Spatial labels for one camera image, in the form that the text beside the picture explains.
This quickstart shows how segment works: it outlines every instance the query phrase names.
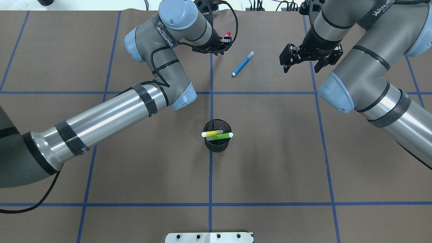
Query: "black mesh pen cup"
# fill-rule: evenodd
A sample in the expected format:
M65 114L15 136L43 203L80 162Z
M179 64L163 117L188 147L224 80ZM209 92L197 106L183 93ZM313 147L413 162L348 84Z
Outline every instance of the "black mesh pen cup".
M225 121L221 119L213 119L209 121L203 129L203 132L205 131L214 131L214 130L222 130L223 133L229 133L231 132L231 127L226 123ZM204 138L204 142L206 143L206 147L212 151L212 152L222 152L228 147L228 142L230 138L224 138L224 139L218 139L218 140L212 140L207 141L206 138Z

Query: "cable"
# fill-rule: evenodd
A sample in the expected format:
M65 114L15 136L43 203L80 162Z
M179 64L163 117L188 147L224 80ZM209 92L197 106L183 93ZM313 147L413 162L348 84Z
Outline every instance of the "cable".
M400 4L400 5L411 5L411 4L420 4L420 3L429 3L430 0L399 0L394 2L394 4Z
M5 209L0 209L0 213L2 213L2 214L20 214L20 213L25 213L25 212L31 211L31 210L39 207L45 201L45 199L48 197L48 194L50 194L52 188L54 187L55 182L57 181L58 175L60 175L60 171L57 172L57 174L55 175L54 180L51 183L51 186L48 189L47 193L45 193L45 195L42 197L42 199L35 206L29 207L29 208L25 208L25 209L21 209L21 210L5 210Z
M181 45L187 45L187 46L189 46L189 47L195 48L195 49L197 49L197 50L199 50L199 51L202 51L202 52L205 52L205 53L212 53L212 54L215 54L215 53L221 53L221 52L227 51L227 50L232 46L232 44L234 43L235 39L237 38L237 33L238 33L238 19L237 19L237 15L236 15L235 12L234 12L234 9L231 7L231 5L230 5L228 2L226 2L226 1L221 1L221 3L228 5L228 7L231 9L231 12L232 12L232 14L234 15L234 19L235 19L235 35L234 35L234 38L232 39L231 43L228 44L228 46L226 46L224 49L222 49L222 50L220 50L220 51L209 51L209 50L201 49L201 48L199 48L199 47L197 47L197 46L191 45L191 44L186 43L186 42L179 42L179 44L181 44Z
M152 51L152 53L150 53L150 62L151 62L151 64L152 64L153 70L156 71L156 74L161 78L161 80L162 80L162 82L163 82L163 83L161 83L161 82L157 82L157 81L156 81L155 83L157 83L157 84L159 84L159 85L162 85L162 86L165 86L165 87L168 87L168 88L169 88L169 84L165 81L165 79L164 79L164 78L162 77L162 75L159 73L159 70L156 68L156 65L155 65L155 63L154 63L154 61L153 61L153 55L154 55L156 52L161 51L161 50L165 50L165 49L169 49L169 47L168 47L168 46L165 46L165 47L161 47L161 48L158 48L158 49Z
M277 8L276 8L276 11L279 9L279 6L282 4L282 3L286 3L286 9L288 9L288 1L280 1L279 2L279 5L277 6Z

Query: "blue tape line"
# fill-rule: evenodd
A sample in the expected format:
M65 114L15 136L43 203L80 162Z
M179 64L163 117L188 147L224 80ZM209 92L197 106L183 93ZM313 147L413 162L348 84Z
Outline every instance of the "blue tape line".
M120 17L121 17L121 11L118 12L118 16L117 16L117 25L115 27L114 41L112 43L111 57L110 57L110 61L109 61L107 79L106 79L106 82L105 82L104 97L102 99L102 102L105 102L106 97L107 97L109 78L110 78L110 75L111 75L112 60L114 58L115 44L117 42L118 27L120 25ZM77 243L80 243L80 241L81 241L81 233L83 232L84 218L86 217L87 200L89 198L90 183L92 181L93 165L95 163L96 151L97 151L97 146L95 146L95 148L94 148L93 156L92 156L92 162L90 163L89 178L87 179L86 195L84 197L84 206L83 206L83 211L81 213L81 220L80 220L80 223L79 223L78 237L76 239Z
M0 84L0 91L2 91L4 83L6 82L7 73L9 72L10 65L12 64L13 57L15 56L16 49L18 48L19 41L21 40L22 32L24 31L25 24L27 23L27 19L29 18L30 11L27 11L25 15L24 22L22 23L21 31L19 31L18 38L15 42L15 47L13 48L12 55L10 56L9 63L7 64L6 71L3 75L3 80Z
M307 34L306 18L305 18L304 15L303 15L303 26L305 27L305 34ZM309 61L309 66L310 66L310 69L311 69L312 83L314 85L314 92L317 92L317 85L316 85L316 82L315 82L315 75L314 75L314 69L313 69L313 66L312 66L312 61ZM330 166L329 166L329 162L328 162L327 147L326 147L326 143L325 143L324 128L323 128L322 119L321 119L321 111L320 111L320 105L319 105L319 101L318 101L318 94L315 94L315 103L316 103L316 106L317 106L318 121L319 121L319 124L320 124L321 141L322 141L323 148L324 148L324 156L325 156L325 163L326 163L326 169L327 169L328 187L329 187L329 190L330 190L330 199L331 199L332 210L333 210L334 228L335 228L335 231L336 231L336 240L337 240L337 243L340 243L339 225L337 223L336 206L334 204L333 185L332 185L332 182L331 182Z
M208 207L206 202L198 203L88 203L87 207Z
M420 99L420 104L422 105L422 107L424 109L425 104L423 103L423 98L422 98L422 95L420 94L420 89L419 89L419 86L417 85L417 80L416 80L416 77L414 76L414 71L413 71L413 68L411 67L410 59L408 58L408 56L405 56L405 59L407 60L408 67L410 68L411 77L413 77L414 86L416 87L417 95L419 96L419 99Z
M210 53L210 120L213 120L213 54ZM209 151L209 232L213 231L213 152Z
M0 207L32 207L36 205L36 202L5 202L0 203ZM56 202L44 202L40 207L82 207L83 203L56 203Z
M0 207L31 207L33 203L0 203ZM353 201L353 202L214 202L212 207L319 207L319 206L392 206L392 205L432 205L432 201ZM84 203L42 203L41 207L82 207ZM208 207L206 202L191 203L87 203L86 207L114 207L114 208L133 208L133 207Z
M374 205L432 205L432 201L358 201L336 202L336 206L374 206Z
M104 98L102 102L105 102L107 99L107 92L108 92L108 85L109 85L109 78L111 76L111 67L112 67L112 60L114 58L114 51L115 51L115 44L117 42L117 34L118 34L118 27L120 25L120 17L121 17L121 11L118 12L117 17L117 26L115 27L115 33L114 33L114 41L112 42L112 50L111 50L111 58L109 60L109 66L108 66L108 73L107 73L107 80L105 83L105 90L104 90Z
M213 214L213 152L210 153L210 165L209 165L209 232L213 231L212 227L212 214Z
M315 92L213 92L215 95L314 95Z
M95 164L97 149L98 146L95 146L93 148L93 155L92 155L92 161L90 163L89 177L87 179L86 194L84 196L83 210L81 212L81 220L79 221L78 237L76 238L77 243L81 241L81 233L83 232L84 218L86 217L87 200L89 199L90 182L92 181L93 165Z
M1 91L1 94L29 94L29 95L103 95L103 91Z
M407 92L407 94L409 94L409 95L418 95L418 94L421 94L421 95L432 95L432 92Z
M58 94L58 95L117 95L121 91L0 91L0 94ZM417 94L417 92L407 92L408 94ZM198 95L210 95L211 92L197 92ZM315 92L294 91L294 92L213 92L213 95L314 95Z
M332 206L331 202L217 202L213 207L298 207L298 206Z

